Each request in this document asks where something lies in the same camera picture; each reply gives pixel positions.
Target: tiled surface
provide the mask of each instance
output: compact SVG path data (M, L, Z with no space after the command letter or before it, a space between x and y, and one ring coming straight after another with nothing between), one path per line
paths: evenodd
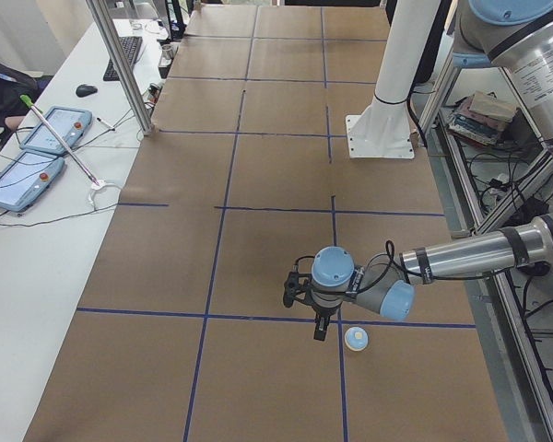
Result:
M345 305L325 343L282 305L324 246L449 240L425 152L340 136L383 11L203 6L188 31L27 440L506 440L460 284L418 287L404 324Z
M78 312L25 441L176 439L201 326L198 319Z

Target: white table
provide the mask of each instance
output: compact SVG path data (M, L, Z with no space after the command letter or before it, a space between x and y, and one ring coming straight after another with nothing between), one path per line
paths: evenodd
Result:
M120 35L132 34L126 21L115 24ZM147 31L157 28L152 25L135 32L144 38L143 55L134 68L142 91L160 81L160 36ZM92 24L37 101L38 107L86 109L95 119L117 122L130 107L120 82L102 81L108 60ZM99 92L78 98L76 86L82 83ZM21 127L37 121L28 115ZM105 129L95 120L80 143ZM134 118L77 154L97 177L125 183L141 136ZM2 154L18 153L13 137ZM8 163L0 157L0 170ZM71 158L65 163L62 175L22 217L8 214L0 222L31 224L90 211L87 177ZM115 204L118 196L117 189L107 189L97 196L97 205ZM0 442L22 440L29 427L111 218L109 210L44 226L0 227Z

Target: keyboard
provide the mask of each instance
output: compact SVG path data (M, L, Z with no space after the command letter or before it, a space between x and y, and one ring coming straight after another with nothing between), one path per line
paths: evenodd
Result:
M139 36L130 36L130 37L120 37L121 46L127 57L127 62L133 68L135 63L137 63L137 55L139 55L139 49L141 48L142 38ZM104 72L102 77L104 81L119 81L119 74L115 71L114 66L112 65L112 60L109 60L107 65L107 70Z

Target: light blue tablet device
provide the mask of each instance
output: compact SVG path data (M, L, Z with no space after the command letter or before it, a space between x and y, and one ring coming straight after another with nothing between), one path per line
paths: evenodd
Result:
M64 138L65 142L74 148L84 132L90 127L92 112L53 106L47 111L45 118L55 131ZM39 123L30 131L30 134L20 144L20 148L53 155L65 154L64 147L42 123Z
M64 159L24 151L0 173L0 207L23 212L51 185L64 168Z

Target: green tip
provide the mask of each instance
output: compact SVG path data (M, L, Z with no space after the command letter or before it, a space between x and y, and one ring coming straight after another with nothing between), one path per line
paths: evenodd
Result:
M28 95L21 95L20 100L25 103L29 109L33 105L33 101Z

